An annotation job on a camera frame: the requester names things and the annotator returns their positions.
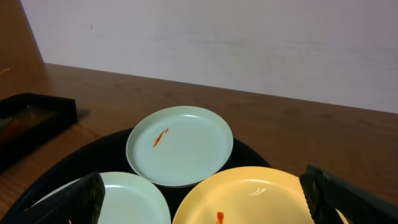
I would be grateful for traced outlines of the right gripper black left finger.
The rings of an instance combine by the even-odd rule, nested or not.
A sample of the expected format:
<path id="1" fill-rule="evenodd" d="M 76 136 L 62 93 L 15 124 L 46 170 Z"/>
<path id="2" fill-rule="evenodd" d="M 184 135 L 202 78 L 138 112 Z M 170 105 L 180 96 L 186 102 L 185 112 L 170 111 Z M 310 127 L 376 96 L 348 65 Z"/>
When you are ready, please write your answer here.
<path id="1" fill-rule="evenodd" d="M 4 223 L 97 224 L 105 194 L 100 173 L 92 172 Z"/>

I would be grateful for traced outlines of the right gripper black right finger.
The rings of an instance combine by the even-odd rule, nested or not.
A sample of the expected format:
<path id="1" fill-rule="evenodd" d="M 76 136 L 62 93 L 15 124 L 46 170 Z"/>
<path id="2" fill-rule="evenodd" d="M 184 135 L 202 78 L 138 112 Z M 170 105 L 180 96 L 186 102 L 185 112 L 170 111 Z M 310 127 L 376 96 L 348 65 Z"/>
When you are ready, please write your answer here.
<path id="1" fill-rule="evenodd" d="M 313 165 L 299 177 L 315 223 L 397 224 L 397 207 Z"/>

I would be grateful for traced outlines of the yellow plate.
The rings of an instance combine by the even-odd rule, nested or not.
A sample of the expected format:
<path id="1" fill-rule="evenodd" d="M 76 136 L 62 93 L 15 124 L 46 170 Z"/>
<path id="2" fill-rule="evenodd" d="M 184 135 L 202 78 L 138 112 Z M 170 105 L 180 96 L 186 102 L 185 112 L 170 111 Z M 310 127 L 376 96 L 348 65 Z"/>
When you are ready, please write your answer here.
<path id="1" fill-rule="evenodd" d="M 174 224 L 313 223 L 299 178 L 267 167 L 221 171 L 195 186 Z"/>

